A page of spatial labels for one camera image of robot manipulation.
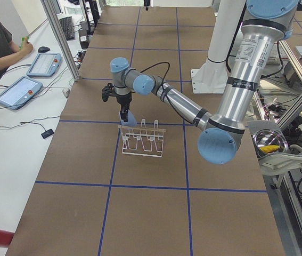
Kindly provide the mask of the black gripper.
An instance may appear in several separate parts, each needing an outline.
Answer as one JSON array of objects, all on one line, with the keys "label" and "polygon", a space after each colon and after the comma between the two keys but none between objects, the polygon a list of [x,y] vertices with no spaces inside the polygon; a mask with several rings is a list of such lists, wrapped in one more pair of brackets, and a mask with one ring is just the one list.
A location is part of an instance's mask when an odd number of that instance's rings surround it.
[{"label": "black gripper", "polygon": [[117,102],[120,104],[120,119],[122,122],[128,121],[129,105],[132,101],[132,94],[117,95]]}]

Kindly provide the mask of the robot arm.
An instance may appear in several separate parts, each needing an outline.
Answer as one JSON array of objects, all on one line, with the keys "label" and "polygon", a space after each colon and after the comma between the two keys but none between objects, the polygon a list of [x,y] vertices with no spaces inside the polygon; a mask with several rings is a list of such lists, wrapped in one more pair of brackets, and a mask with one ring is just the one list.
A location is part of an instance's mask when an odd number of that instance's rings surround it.
[{"label": "robot arm", "polygon": [[222,99],[215,114],[166,83],[159,76],[139,72],[127,59],[111,61],[112,82],[102,90],[102,99],[115,97],[120,104],[120,120],[134,126],[129,110],[132,94],[154,94],[169,104],[180,116],[198,127],[198,151],[207,161],[224,164],[232,160],[240,147],[245,131],[244,118],[259,86],[273,45],[291,35],[297,1],[246,1],[243,34],[234,67],[222,89]]}]

